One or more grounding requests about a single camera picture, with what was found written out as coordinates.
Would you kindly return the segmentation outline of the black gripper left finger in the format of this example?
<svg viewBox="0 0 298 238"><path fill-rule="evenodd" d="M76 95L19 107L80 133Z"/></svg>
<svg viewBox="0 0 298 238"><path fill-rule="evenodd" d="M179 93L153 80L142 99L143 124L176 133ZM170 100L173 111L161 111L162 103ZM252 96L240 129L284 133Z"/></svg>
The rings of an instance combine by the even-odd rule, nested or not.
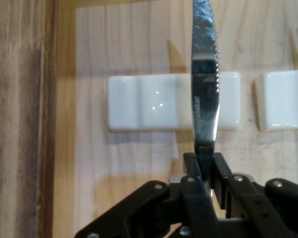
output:
<svg viewBox="0 0 298 238"><path fill-rule="evenodd" d="M161 238L173 224L191 238L221 238L212 200L193 154L184 155L188 173L179 182L152 180L135 190L75 235L77 238Z"/></svg>

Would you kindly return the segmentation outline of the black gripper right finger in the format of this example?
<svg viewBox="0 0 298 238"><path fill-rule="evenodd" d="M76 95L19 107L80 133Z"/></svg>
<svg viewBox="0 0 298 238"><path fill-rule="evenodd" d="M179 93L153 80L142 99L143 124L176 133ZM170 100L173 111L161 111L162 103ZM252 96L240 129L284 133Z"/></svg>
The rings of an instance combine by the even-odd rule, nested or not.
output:
<svg viewBox="0 0 298 238"><path fill-rule="evenodd" d="M298 238L298 184L274 178L259 185L233 173L221 153L214 154L212 189L227 218L241 218L261 238Z"/></svg>

